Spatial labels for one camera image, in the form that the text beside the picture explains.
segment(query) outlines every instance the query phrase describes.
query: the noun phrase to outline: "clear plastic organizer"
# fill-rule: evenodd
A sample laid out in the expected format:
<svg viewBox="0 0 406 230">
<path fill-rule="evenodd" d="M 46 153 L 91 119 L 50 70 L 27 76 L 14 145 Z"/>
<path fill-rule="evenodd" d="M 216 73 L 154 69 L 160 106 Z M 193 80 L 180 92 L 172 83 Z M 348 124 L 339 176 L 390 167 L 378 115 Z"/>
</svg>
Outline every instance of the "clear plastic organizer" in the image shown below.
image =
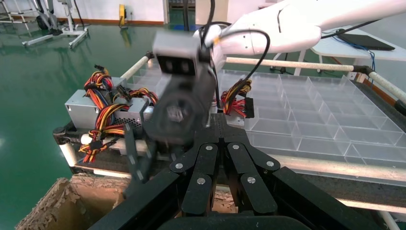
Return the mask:
<svg viewBox="0 0 406 230">
<path fill-rule="evenodd" d="M 219 71 L 220 93 L 247 74 Z M 254 147 L 267 154 L 406 169 L 406 134 L 347 78 L 254 73 L 251 79 L 247 97 L 254 99 L 255 118 L 245 119 L 244 126 Z M 133 81 L 161 95 L 169 78 L 153 64 Z"/>
</svg>

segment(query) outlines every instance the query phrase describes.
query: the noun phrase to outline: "cardboard box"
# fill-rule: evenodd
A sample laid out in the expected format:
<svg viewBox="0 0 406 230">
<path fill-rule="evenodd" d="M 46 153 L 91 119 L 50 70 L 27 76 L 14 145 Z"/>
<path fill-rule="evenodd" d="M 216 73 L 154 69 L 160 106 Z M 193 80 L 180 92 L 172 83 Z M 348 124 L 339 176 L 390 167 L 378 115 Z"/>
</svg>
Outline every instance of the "cardboard box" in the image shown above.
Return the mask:
<svg viewBox="0 0 406 230">
<path fill-rule="evenodd" d="M 129 182 L 86 174 L 60 178 L 16 230 L 86 230 L 123 201 Z M 227 189 L 216 191 L 213 211 L 237 212 Z"/>
</svg>

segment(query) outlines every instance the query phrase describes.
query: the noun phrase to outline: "green epoxy floor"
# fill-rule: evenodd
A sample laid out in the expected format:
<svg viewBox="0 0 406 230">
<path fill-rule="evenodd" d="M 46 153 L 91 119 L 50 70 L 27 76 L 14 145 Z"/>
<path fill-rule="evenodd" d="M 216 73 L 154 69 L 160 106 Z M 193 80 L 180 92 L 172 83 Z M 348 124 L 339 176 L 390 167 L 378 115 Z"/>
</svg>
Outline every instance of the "green epoxy floor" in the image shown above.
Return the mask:
<svg viewBox="0 0 406 230">
<path fill-rule="evenodd" d="M 71 176 L 52 130 L 69 121 L 64 103 L 83 88 L 93 65 L 120 76 L 151 50 L 156 30 L 173 24 L 129 27 L 127 46 L 118 26 L 91 25 L 90 37 L 73 50 L 68 48 L 69 38 L 25 48 L 21 41 L 30 37 L 5 33 L 0 25 L 0 230 L 13 229 L 57 178 Z M 293 53 L 288 59 L 297 58 Z M 318 61 L 310 51 L 305 59 Z M 226 64 L 224 68 L 248 71 L 252 66 Z M 259 71 L 269 72 L 269 68 Z M 315 70 L 302 70 L 302 75 L 319 76 Z"/>
</svg>

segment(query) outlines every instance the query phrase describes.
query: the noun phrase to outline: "red and yellow wires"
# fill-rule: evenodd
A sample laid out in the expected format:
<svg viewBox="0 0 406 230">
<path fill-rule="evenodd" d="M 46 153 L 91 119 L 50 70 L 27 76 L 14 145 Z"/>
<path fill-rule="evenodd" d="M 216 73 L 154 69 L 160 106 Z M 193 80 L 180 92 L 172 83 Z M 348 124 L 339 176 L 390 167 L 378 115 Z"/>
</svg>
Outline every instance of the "red and yellow wires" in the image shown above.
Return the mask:
<svg viewBox="0 0 406 230">
<path fill-rule="evenodd" d="M 150 101 L 152 102 L 153 105 L 156 105 L 158 102 L 158 96 L 154 93 L 149 91 L 147 88 L 140 88 L 138 90 L 130 90 L 128 92 L 128 94 L 130 94 L 131 97 L 148 97 L 150 99 Z M 119 93 L 117 93 L 114 97 L 113 97 L 113 101 L 115 101 L 118 97 L 120 96 Z"/>
<path fill-rule="evenodd" d="M 129 106 L 126 104 L 109 105 L 104 96 L 100 93 L 100 90 L 111 91 L 113 88 L 112 78 L 107 69 L 94 72 L 86 81 L 84 88 L 86 90 L 85 96 L 91 98 L 98 107 L 99 114 L 96 118 L 95 129 L 89 131 L 89 136 L 92 138 L 91 142 L 87 145 L 82 145 L 79 151 L 86 153 L 83 162 L 93 162 L 96 154 L 109 148 L 116 142 L 114 139 L 103 144 L 105 135 L 124 135 L 123 125 L 113 125 L 115 120 L 114 112 L 118 110 L 128 110 Z"/>
<path fill-rule="evenodd" d="M 237 100 L 235 96 L 237 94 L 247 94 L 251 90 L 251 80 L 243 81 L 242 79 L 238 80 L 228 91 L 224 91 L 221 95 L 221 102 L 224 105 L 224 113 L 229 115 L 232 110 L 236 111 L 243 117 L 245 113 L 245 100 Z M 237 92 L 237 89 L 241 84 L 244 84 L 241 89 Z"/>
<path fill-rule="evenodd" d="M 91 143 L 82 145 L 79 149 L 79 151 L 86 153 L 83 162 L 93 162 L 96 154 L 114 144 L 112 142 L 102 144 L 104 135 L 124 135 L 123 125 L 112 125 L 114 123 L 113 114 L 118 110 L 128 110 L 129 108 L 126 104 L 112 104 L 100 110 L 96 119 L 95 129 L 89 131 L 89 136 L 92 138 Z"/>
</svg>

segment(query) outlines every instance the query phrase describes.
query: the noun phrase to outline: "yellow object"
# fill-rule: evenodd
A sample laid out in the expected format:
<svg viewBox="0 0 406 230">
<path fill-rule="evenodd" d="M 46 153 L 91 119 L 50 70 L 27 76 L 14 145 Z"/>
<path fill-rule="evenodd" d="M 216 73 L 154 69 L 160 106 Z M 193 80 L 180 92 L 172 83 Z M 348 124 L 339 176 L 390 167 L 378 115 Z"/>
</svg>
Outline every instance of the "yellow object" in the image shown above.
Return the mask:
<svg viewBox="0 0 406 230">
<path fill-rule="evenodd" d="M 125 20 L 125 8 L 124 5 L 120 4 L 120 9 L 119 9 L 119 22 L 118 26 L 122 27 L 124 26 L 124 20 Z"/>
<path fill-rule="evenodd" d="M 217 43 L 219 43 L 219 42 L 220 42 L 220 38 L 219 38 L 219 37 L 216 37 L 216 38 L 213 39 L 213 43 L 214 43 L 215 45 L 217 45 Z"/>
</svg>

